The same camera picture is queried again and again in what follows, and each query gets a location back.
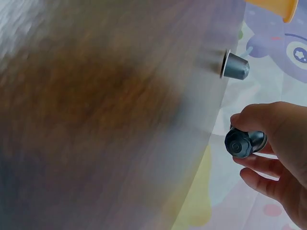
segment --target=finger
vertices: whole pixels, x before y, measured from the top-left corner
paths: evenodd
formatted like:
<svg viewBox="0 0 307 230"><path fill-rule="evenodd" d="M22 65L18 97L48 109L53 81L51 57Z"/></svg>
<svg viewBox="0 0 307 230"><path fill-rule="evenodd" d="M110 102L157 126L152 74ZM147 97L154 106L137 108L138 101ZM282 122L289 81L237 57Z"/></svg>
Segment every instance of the finger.
<svg viewBox="0 0 307 230"><path fill-rule="evenodd" d="M265 147L259 151L259 153L265 153L265 154L270 154L270 155L276 155L272 149L271 144L268 142Z"/></svg>
<svg viewBox="0 0 307 230"><path fill-rule="evenodd" d="M274 136L283 123L293 116L293 110L297 105L285 102L269 104L251 104L245 107L241 113L231 117L231 124L239 130L262 131Z"/></svg>
<svg viewBox="0 0 307 230"><path fill-rule="evenodd" d="M239 130L265 132L265 121L268 119L270 104L251 104L241 113L230 118L231 124Z"/></svg>
<svg viewBox="0 0 307 230"><path fill-rule="evenodd" d="M240 176L242 177L243 181L252 189L265 196L277 200L275 192L278 183L277 181L264 178L249 168L242 169Z"/></svg>
<svg viewBox="0 0 307 230"><path fill-rule="evenodd" d="M276 178L279 178L284 170L284 167L279 160L261 157L254 154L244 159L234 158L234 162Z"/></svg>

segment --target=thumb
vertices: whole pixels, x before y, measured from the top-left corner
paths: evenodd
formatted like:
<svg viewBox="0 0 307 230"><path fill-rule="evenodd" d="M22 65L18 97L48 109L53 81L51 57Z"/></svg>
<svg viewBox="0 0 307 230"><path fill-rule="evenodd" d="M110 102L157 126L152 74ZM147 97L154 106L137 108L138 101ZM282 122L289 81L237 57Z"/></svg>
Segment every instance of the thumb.
<svg viewBox="0 0 307 230"><path fill-rule="evenodd" d="M232 126L244 131L262 131L266 133L270 123L270 104L251 104L245 107L241 113L230 118Z"/></svg>

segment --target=brown wood grain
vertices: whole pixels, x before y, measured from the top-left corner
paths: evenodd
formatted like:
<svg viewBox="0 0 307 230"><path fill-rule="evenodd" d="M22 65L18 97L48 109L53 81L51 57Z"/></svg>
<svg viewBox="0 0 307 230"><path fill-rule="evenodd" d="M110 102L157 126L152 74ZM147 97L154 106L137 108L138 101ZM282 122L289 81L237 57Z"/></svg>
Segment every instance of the brown wood grain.
<svg viewBox="0 0 307 230"><path fill-rule="evenodd" d="M170 229L243 1L1 3L0 229Z"/></svg>

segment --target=translucent plastic sheet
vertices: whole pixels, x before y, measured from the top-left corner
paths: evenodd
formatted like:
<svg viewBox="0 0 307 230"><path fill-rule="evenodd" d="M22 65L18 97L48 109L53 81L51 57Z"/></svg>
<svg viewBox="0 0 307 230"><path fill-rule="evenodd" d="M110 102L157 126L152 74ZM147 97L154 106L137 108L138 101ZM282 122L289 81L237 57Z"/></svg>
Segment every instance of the translucent plastic sheet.
<svg viewBox="0 0 307 230"><path fill-rule="evenodd" d="M279 203L244 184L241 166L226 152L224 138L230 116L248 104L286 101L307 106L307 0L300 1L289 24L248 4L237 55L249 61L250 74L244 81L229 81L209 147L174 230L299 229ZM204 188L206 175L200 171L208 161L209 188ZM206 189L208 197L201 195Z"/></svg>

